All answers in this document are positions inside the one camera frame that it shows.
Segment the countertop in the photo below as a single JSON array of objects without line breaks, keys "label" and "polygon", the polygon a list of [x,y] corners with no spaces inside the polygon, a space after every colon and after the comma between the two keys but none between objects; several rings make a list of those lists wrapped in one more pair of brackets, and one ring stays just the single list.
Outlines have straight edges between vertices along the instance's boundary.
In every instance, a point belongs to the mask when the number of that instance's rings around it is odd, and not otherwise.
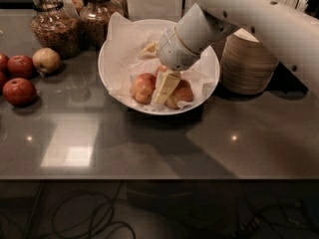
[{"label": "countertop", "polygon": [[[0,52],[32,56],[32,10],[0,10]],[[38,100],[0,96],[0,178],[318,178],[319,108],[308,92],[225,95],[172,117],[132,111],[109,96],[89,46],[31,81]]]}]

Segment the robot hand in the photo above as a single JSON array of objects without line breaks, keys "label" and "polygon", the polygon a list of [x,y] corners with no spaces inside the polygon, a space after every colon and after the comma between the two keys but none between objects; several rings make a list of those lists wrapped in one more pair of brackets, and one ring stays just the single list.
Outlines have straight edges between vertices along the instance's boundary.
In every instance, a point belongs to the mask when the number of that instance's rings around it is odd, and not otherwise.
[{"label": "robot hand", "polygon": [[187,70],[205,48],[238,28],[319,96],[319,21],[275,0],[198,0],[161,36],[159,58],[173,70]]}]

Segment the apple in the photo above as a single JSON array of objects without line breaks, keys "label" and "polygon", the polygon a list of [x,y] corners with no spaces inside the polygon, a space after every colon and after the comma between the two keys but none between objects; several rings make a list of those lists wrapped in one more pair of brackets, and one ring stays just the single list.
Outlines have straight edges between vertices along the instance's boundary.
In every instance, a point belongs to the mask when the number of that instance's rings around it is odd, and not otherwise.
[{"label": "apple", "polygon": [[131,87],[132,97],[141,104],[150,103],[156,89],[156,82],[156,76],[151,73],[142,73],[136,76]]},{"label": "apple", "polygon": [[8,70],[14,77],[31,79],[36,70],[33,66],[33,61],[25,55],[16,55],[8,60]]},{"label": "apple", "polygon": [[14,78],[8,81],[2,89],[3,97],[15,107],[31,104],[37,97],[36,87],[29,80]]},{"label": "apple", "polygon": [[2,94],[2,88],[6,84],[7,81],[8,80],[7,80],[5,73],[0,71],[0,95]]},{"label": "apple", "polygon": [[189,81],[181,79],[177,87],[166,100],[166,105],[174,110],[179,109],[177,103],[179,101],[191,102],[193,100],[193,92]]},{"label": "apple", "polygon": [[6,73],[8,70],[9,57],[3,53],[0,53],[0,72]]},{"label": "apple", "polygon": [[33,65],[39,73],[52,74],[61,66],[60,55],[50,48],[41,48],[32,57]]}]

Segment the bowl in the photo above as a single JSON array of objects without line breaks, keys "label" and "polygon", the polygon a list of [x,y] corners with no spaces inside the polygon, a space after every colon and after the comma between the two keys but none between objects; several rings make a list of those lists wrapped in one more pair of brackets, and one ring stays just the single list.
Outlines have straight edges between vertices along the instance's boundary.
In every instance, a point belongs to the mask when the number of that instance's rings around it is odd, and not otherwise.
[{"label": "bowl", "polygon": [[[160,35],[165,31],[165,29],[172,25],[175,25],[176,23],[166,20],[147,19],[132,22],[132,24],[133,25],[131,27],[135,27],[134,29],[139,31],[140,35],[148,35],[146,39],[152,37],[152,40],[148,40],[148,42],[150,42],[156,38],[158,38],[159,40]],[[215,52],[209,46],[202,52],[200,60],[197,61],[191,67],[191,69],[181,72],[182,77],[190,80],[192,87],[195,88],[195,90],[193,90],[194,101],[191,103],[191,105],[180,110],[157,110],[152,108],[151,105],[141,105],[131,97],[130,87],[133,78],[143,71],[141,71],[141,67],[136,70],[134,67],[131,67],[131,64],[135,63],[133,61],[130,61],[132,49],[131,47],[127,47],[128,45],[118,45],[119,47],[117,48],[117,45],[115,44],[119,44],[119,42],[123,40],[115,40],[116,37],[118,37],[118,39],[126,39],[128,38],[128,35],[126,36],[125,34],[122,37],[121,34],[108,34],[108,38],[99,53],[99,74],[104,86],[109,92],[109,95],[111,95],[113,98],[115,98],[128,108],[153,116],[179,115],[193,110],[203,104],[211,96],[218,84],[220,65]],[[135,50],[140,49],[139,51],[137,51],[138,53],[142,50],[143,45],[146,45],[148,43],[144,41],[142,44],[138,44],[138,42],[140,41],[141,38],[137,38],[136,40],[132,39],[130,44],[130,46],[135,46]],[[117,52],[115,52],[115,49],[119,49],[119,53],[122,53],[122,55],[117,56]],[[121,66],[121,60],[126,57],[128,57],[128,60],[126,61],[127,66]],[[137,56],[131,56],[131,60],[135,60],[136,57]],[[148,63],[146,67],[154,68],[157,65],[156,60],[139,63]]]}]

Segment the gray countertop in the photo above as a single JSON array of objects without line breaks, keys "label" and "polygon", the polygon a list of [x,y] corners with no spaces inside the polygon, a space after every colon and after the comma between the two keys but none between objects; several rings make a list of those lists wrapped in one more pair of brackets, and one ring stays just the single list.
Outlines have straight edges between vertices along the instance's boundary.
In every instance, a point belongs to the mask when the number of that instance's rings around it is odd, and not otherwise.
[{"label": "gray countertop", "polygon": [[[32,56],[31,10],[0,10],[0,52]],[[318,178],[319,108],[310,92],[214,94],[173,117],[110,97],[93,47],[32,79],[39,99],[17,109],[0,96],[0,178]]]}]

